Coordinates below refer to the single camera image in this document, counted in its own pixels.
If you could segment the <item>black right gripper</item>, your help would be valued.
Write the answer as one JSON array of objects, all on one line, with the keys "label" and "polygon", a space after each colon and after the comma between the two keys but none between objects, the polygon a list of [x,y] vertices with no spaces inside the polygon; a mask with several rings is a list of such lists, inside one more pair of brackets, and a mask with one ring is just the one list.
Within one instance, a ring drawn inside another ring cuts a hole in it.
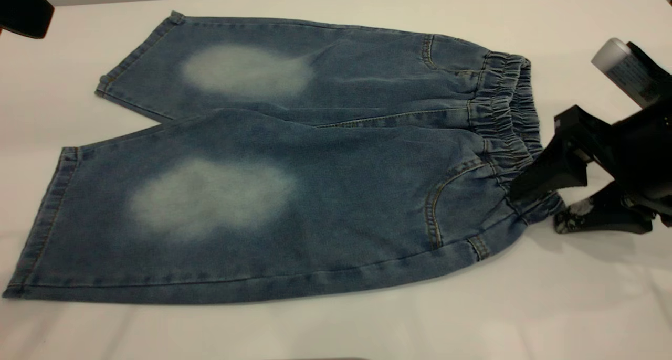
[{"label": "black right gripper", "polygon": [[532,200],[587,185],[594,162],[612,177],[597,193],[553,218],[558,234],[646,234],[670,226],[670,106],[658,103],[610,125],[574,106],[559,114],[554,139],[510,185],[512,200]]}]

